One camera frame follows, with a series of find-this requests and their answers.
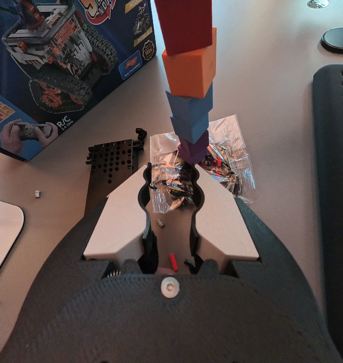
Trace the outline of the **black perforated building plate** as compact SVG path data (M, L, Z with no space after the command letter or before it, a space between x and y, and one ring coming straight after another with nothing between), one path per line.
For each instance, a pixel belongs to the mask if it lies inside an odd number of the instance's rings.
M85 215L138 170L140 150L134 141L126 139L88 148L86 164L91 166L91 172Z

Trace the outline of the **orange foam cube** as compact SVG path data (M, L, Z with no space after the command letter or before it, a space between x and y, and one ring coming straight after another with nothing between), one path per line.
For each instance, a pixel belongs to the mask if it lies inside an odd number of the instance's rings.
M162 53L172 95L204 98L216 74L217 28L212 28L212 45L169 56Z

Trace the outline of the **blue foam cube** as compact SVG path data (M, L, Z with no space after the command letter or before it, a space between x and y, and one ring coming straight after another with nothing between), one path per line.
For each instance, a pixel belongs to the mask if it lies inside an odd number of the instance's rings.
M170 116L175 134L192 144L195 144L209 127L209 113L197 121L183 122L174 115Z
M203 98L175 96L169 88L165 92L172 115L181 121L197 120L213 108L213 83Z

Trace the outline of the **small clear parts bag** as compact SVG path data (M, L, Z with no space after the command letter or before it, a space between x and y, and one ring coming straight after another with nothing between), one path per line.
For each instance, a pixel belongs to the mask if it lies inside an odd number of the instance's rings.
M154 213L166 214L175 210L191 208L193 186L189 181L169 179L164 183L151 183L151 201Z

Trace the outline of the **black round disc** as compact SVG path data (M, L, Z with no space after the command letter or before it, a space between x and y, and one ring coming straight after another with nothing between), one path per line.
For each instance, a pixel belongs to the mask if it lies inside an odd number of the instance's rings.
M337 27L326 31L320 43L322 47L332 53L343 54L343 27Z

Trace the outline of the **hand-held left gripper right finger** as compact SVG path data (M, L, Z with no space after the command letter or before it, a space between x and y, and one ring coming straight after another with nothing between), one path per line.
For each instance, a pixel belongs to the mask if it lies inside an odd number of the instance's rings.
M228 263L257 261L259 253L232 193L198 164L192 166L192 214L190 251L199 268L214 260L220 274Z

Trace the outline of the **black perforated pad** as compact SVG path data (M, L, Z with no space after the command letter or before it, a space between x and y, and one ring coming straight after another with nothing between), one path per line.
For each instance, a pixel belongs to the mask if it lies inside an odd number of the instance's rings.
M313 107L327 322L343 358L343 64L314 74Z

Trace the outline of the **white booklet stand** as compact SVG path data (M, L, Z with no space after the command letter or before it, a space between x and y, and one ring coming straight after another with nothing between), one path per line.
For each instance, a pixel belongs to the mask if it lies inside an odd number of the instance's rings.
M23 224L23 211L18 206L0 201L0 266L22 230Z

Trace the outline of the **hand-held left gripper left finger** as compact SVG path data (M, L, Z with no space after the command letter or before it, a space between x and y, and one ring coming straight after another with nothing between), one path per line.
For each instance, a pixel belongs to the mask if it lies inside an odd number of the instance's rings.
M132 259L138 262L144 274L156 272L157 241L146 209L150 183L151 164L147 164L107 196L83 252L85 259L110 260L118 268Z

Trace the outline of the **red foam cube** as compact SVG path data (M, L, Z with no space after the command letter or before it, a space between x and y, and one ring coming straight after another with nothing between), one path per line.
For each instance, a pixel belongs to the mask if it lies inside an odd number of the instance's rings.
M213 43L211 0L155 0L168 56Z

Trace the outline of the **blue robot kit box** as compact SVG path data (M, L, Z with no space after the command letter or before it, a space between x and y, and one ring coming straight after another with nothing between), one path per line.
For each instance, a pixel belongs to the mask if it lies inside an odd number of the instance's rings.
M0 1L0 152L31 160L156 51L150 1Z

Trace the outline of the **clear plastic parts bag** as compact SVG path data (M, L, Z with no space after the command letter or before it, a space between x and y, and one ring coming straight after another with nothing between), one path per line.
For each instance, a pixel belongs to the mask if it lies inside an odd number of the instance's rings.
M208 131L207 155L199 165L235 197L252 203L258 193L237 116L210 122ZM150 137L151 183L169 179L192 183L191 166L183 160L178 146L174 132Z

